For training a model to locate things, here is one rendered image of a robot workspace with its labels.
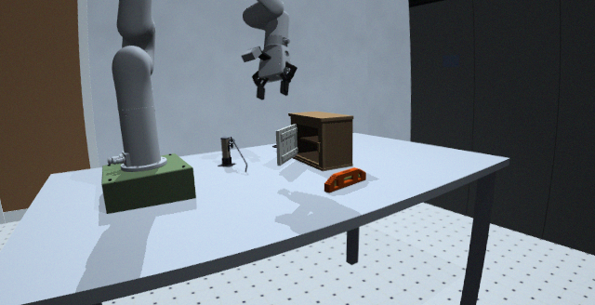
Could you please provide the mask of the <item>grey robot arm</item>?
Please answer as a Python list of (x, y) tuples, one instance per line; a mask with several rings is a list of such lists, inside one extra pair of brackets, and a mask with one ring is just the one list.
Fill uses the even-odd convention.
[[(290, 43), (289, 16), (282, 0), (257, 0), (245, 9), (243, 20), (265, 31), (264, 46)], [(151, 170), (167, 163), (160, 154), (152, 93), (153, 25), (152, 0), (119, 0), (117, 30), (127, 41), (123, 37), (122, 48), (112, 60), (112, 77), (124, 152), (107, 160), (109, 165), (124, 163), (121, 170), (125, 172)]]

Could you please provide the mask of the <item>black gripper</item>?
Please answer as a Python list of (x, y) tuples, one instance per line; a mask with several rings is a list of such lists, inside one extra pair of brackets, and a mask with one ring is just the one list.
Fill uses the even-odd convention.
[[(279, 80), (281, 80), (280, 93), (288, 96), (289, 83), (297, 70), (297, 67), (291, 64), (289, 48), (281, 44), (272, 43), (264, 46), (262, 51), (271, 56), (271, 59), (260, 60), (258, 71), (252, 76), (254, 83), (258, 87), (257, 98), (265, 98), (264, 86), (267, 82)], [(261, 82), (262, 80), (263, 82)]]

